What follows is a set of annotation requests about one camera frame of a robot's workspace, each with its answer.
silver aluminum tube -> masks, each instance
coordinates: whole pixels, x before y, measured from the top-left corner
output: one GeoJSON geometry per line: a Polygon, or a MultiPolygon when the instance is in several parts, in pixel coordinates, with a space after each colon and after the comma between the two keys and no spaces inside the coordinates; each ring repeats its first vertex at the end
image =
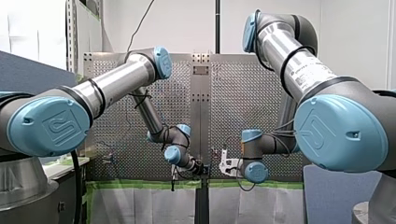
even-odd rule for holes
{"type": "Polygon", "coordinates": [[[146,90],[144,87],[133,91],[134,102],[139,105],[137,110],[148,127],[148,131],[151,134],[159,133],[163,130],[163,124],[161,122],[160,116],[157,114],[157,110],[154,108],[154,105],[150,99],[144,96],[145,94],[146,90]]]}
{"type": "MultiPolygon", "coordinates": [[[[259,55],[279,75],[289,54],[301,46],[293,34],[291,26],[281,21],[268,25],[259,33],[259,55]]],[[[318,84],[335,77],[337,76],[308,49],[296,53],[285,69],[285,84],[296,102],[318,84]]]]}
{"type": "MultiPolygon", "coordinates": [[[[287,95],[285,92],[282,93],[282,99],[280,101],[279,113],[277,116],[277,125],[276,127],[281,127],[290,122],[294,118],[294,114],[297,109],[297,103],[287,95]]],[[[293,124],[290,123],[286,125],[278,131],[291,131],[293,130],[293,124]]]]}
{"type": "MultiPolygon", "coordinates": [[[[105,96],[105,108],[154,80],[154,65],[141,54],[132,54],[125,64],[92,79],[105,96]]],[[[77,85],[73,88],[73,91],[85,101],[94,118],[100,116],[100,108],[103,103],[102,96],[90,81],[77,85]]]]}

robot logo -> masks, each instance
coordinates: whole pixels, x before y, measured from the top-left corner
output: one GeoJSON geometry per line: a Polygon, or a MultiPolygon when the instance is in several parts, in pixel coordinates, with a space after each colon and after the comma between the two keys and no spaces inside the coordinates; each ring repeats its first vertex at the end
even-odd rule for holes
{"type": "Polygon", "coordinates": [[[317,150],[328,147],[335,137],[331,128],[319,118],[315,111],[306,118],[306,121],[302,129],[299,130],[299,133],[317,156],[317,150]]]}
{"type": "Polygon", "coordinates": [[[64,110],[43,121],[43,127],[55,146],[61,146],[81,133],[72,110],[64,110]]]}

metal stand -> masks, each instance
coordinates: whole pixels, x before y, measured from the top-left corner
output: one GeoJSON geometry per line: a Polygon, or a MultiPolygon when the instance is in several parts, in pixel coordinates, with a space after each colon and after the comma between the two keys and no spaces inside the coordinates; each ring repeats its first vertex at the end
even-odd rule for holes
{"type": "Polygon", "coordinates": [[[396,179],[382,175],[368,203],[353,208],[353,224],[396,223],[396,179]]]}
{"type": "MultiPolygon", "coordinates": [[[[191,127],[198,133],[191,139],[191,154],[209,165],[210,128],[210,55],[192,54],[191,127]]],[[[209,189],[207,175],[201,176],[201,188],[195,193],[195,224],[209,223],[209,189]]]]}
{"type": "Polygon", "coordinates": [[[0,177],[2,223],[58,223],[58,183],[47,180],[38,158],[1,162],[0,177]]]}

perforated metal panel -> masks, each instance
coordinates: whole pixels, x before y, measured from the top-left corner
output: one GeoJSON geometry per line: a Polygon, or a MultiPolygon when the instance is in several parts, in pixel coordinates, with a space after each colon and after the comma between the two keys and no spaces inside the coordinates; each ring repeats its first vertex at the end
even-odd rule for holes
{"type": "MultiPolygon", "coordinates": [[[[211,65],[211,176],[223,178],[225,175],[219,170],[223,144],[229,138],[228,157],[239,158],[242,130],[258,128],[271,132],[276,126],[282,89],[278,76],[263,69],[255,56],[212,55],[211,65]]],[[[300,153],[287,159],[266,155],[263,161],[272,179],[301,178],[304,158],[300,153]]]]}
{"type": "MultiPolygon", "coordinates": [[[[148,87],[152,103],[163,122],[169,125],[190,124],[190,55],[174,55],[170,79],[159,80],[148,87]]],[[[123,62],[124,54],[89,53],[85,55],[85,74],[97,77],[123,62]]],[[[171,166],[165,162],[161,144],[146,140],[147,127],[134,101],[127,96],[111,106],[93,126],[96,156],[89,169],[89,179],[113,178],[169,180],[171,166]],[[113,155],[114,162],[106,157],[113,155]]]]}
{"type": "MultiPolygon", "coordinates": [[[[96,77],[111,70],[124,59],[124,54],[92,53],[85,55],[85,74],[96,77]]],[[[172,54],[173,74],[165,81],[157,81],[148,89],[167,124],[191,124],[191,88],[205,82],[191,83],[190,54],[172,54]]],[[[240,156],[240,134],[244,129],[260,128],[271,132],[276,126],[280,105],[279,78],[264,70],[254,56],[210,55],[211,87],[204,88],[208,95],[209,117],[207,150],[212,155],[211,177],[226,178],[219,171],[220,153],[226,139],[229,158],[240,156]]],[[[134,110],[134,102],[126,97],[111,106],[94,126],[97,155],[88,169],[90,179],[148,179],[169,180],[170,165],[163,159],[161,145],[146,141],[147,128],[134,110]],[[103,158],[114,155],[114,164],[103,163],[103,158]]],[[[302,154],[285,159],[280,155],[264,156],[270,177],[276,180],[300,180],[304,165],[302,154]]]]}

green tape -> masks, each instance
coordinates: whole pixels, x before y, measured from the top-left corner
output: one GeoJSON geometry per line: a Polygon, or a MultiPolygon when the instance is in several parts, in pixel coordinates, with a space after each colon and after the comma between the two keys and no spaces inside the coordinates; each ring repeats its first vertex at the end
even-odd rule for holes
{"type": "Polygon", "coordinates": [[[89,224],[91,223],[92,195],[93,195],[93,188],[88,188],[87,185],[87,192],[85,198],[87,199],[87,222],[89,224]]]}
{"type": "MultiPolygon", "coordinates": [[[[200,181],[176,181],[175,189],[198,189],[200,181]]],[[[111,181],[93,181],[87,183],[87,189],[170,189],[170,181],[146,181],[117,179],[111,181]]]]}
{"type": "MultiPolygon", "coordinates": [[[[246,180],[240,180],[242,186],[252,186],[252,183],[246,180]]],[[[209,182],[210,188],[233,188],[239,187],[238,182],[236,180],[228,179],[228,180],[210,180],[209,182]]],[[[271,189],[303,189],[303,182],[277,182],[277,181],[265,181],[262,184],[256,185],[256,187],[261,188],[271,188],[271,189]]]]}

